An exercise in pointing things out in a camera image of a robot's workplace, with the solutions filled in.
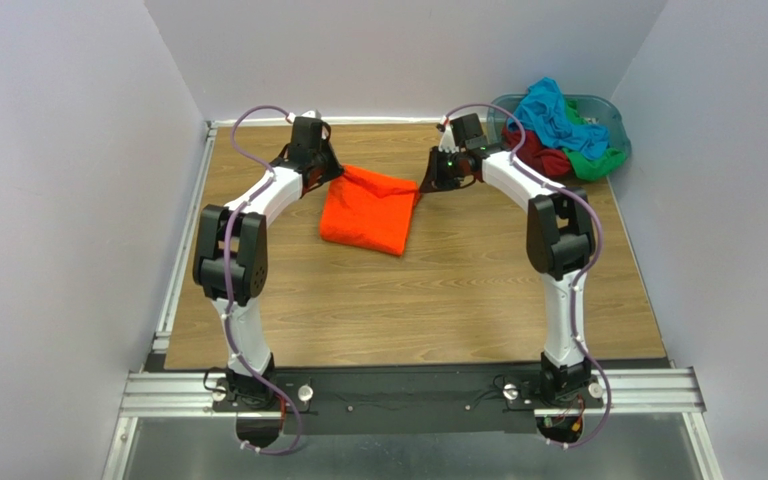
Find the orange t shirt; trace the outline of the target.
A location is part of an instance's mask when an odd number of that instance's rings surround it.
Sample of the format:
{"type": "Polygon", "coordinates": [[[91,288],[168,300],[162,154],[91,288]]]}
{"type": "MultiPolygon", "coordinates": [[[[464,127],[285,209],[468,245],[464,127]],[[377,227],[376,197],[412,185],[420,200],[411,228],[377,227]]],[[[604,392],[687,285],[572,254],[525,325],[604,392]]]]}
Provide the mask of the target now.
{"type": "Polygon", "coordinates": [[[347,165],[330,182],[319,235],[327,242],[400,257],[420,198],[414,181],[347,165]]]}

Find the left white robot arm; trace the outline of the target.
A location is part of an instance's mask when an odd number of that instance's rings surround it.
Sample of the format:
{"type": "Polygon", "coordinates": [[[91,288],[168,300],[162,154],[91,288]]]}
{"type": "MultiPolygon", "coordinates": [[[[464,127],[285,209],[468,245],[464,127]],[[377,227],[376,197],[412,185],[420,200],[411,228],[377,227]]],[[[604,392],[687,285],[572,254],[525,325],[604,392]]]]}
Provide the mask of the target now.
{"type": "Polygon", "coordinates": [[[254,409],[266,409],[278,397],[259,305],[269,273],[268,228],[288,206],[344,172],[330,143],[331,127],[318,111],[287,120],[290,140],[261,179],[223,206],[204,207],[195,238],[193,280],[212,301],[228,347],[225,378],[214,390],[254,409]]]}

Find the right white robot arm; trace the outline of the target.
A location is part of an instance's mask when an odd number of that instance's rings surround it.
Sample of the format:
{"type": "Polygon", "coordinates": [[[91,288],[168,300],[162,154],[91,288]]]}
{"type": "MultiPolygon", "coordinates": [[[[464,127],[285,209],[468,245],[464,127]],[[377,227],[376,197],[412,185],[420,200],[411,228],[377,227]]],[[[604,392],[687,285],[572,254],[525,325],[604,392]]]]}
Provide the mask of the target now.
{"type": "Polygon", "coordinates": [[[538,173],[518,157],[516,148],[491,143],[477,115],[443,117],[437,129],[441,139],[429,151],[421,193],[482,182],[526,212],[526,252],[544,284],[547,319],[536,393],[547,404],[559,404],[592,381],[583,291],[598,254],[595,212],[583,190],[568,189],[538,173]]]}

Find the dark red t shirt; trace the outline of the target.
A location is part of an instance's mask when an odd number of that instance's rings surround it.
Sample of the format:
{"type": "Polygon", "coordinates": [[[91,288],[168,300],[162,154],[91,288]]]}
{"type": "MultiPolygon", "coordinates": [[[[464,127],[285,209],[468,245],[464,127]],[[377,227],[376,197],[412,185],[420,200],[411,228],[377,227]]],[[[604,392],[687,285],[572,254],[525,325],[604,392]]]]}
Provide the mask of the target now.
{"type": "Polygon", "coordinates": [[[573,166],[567,154],[561,150],[544,146],[534,131],[526,130],[525,135],[522,135],[514,127],[504,127],[502,138],[507,147],[515,147],[524,139],[523,144],[517,150],[518,158],[549,179],[564,179],[573,173],[573,166]]]}

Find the blue t shirt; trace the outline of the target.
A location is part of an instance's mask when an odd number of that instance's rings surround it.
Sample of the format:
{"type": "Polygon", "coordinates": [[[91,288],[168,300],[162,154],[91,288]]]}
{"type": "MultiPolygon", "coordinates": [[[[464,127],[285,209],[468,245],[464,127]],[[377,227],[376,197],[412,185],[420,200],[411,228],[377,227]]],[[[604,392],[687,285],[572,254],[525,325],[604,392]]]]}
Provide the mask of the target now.
{"type": "Polygon", "coordinates": [[[609,148],[608,129],[581,118],[574,119],[569,110],[557,82],[543,77],[528,88],[513,116],[546,147],[572,150],[588,161],[602,157],[609,148]]]}

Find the green t shirt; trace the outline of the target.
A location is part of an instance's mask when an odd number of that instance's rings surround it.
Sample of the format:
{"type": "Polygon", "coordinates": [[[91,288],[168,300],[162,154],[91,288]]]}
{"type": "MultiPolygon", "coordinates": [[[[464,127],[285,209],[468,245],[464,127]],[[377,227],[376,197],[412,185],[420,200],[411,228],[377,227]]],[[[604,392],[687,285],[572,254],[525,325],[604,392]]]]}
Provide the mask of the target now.
{"type": "Polygon", "coordinates": [[[629,155],[610,144],[609,129],[579,112],[578,100],[567,99],[565,113],[573,127],[574,137],[566,140],[562,152],[569,159],[577,178],[588,182],[600,180],[627,161],[629,155]]]}

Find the translucent blue plastic basket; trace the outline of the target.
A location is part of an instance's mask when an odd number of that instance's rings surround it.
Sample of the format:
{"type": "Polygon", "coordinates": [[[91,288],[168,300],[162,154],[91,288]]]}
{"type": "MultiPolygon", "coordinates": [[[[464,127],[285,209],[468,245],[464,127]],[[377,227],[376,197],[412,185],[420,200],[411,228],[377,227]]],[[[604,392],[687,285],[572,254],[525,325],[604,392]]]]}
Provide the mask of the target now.
{"type": "MultiPolygon", "coordinates": [[[[525,95],[526,94],[503,95],[495,99],[493,104],[501,106],[504,109],[513,113],[519,101],[525,95]]],[[[623,126],[622,116],[619,110],[611,102],[594,95],[569,94],[569,95],[565,95],[565,97],[566,97],[566,100],[567,99],[578,100],[579,112],[587,119],[596,120],[600,125],[604,125],[605,127],[607,127],[610,132],[610,144],[613,147],[616,147],[625,151],[629,155],[629,157],[631,156],[631,152],[632,152],[631,142],[623,126]]],[[[487,128],[487,134],[489,139],[492,142],[503,143],[502,130],[504,127],[507,127],[506,122],[508,121],[508,117],[506,117],[505,115],[502,115],[495,109],[489,109],[486,114],[485,120],[486,120],[486,128],[487,128]]],[[[573,177],[576,177],[574,171],[570,176],[565,177],[564,179],[573,178],[573,177]]]]}

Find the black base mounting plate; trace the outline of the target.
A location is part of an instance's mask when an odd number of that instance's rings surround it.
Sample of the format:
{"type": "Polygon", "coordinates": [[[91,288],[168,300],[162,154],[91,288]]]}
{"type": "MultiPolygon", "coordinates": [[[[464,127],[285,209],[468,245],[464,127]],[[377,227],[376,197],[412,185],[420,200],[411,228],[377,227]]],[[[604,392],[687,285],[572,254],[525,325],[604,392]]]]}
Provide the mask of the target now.
{"type": "Polygon", "coordinates": [[[604,413],[666,413],[685,404],[688,378],[670,368],[627,362],[598,373],[559,404],[537,395],[539,366],[510,364],[279,368],[278,397],[266,409],[215,392],[225,374],[139,373],[121,410],[139,417],[231,418],[236,436],[261,447],[282,435],[415,435],[559,430],[604,413]]]}

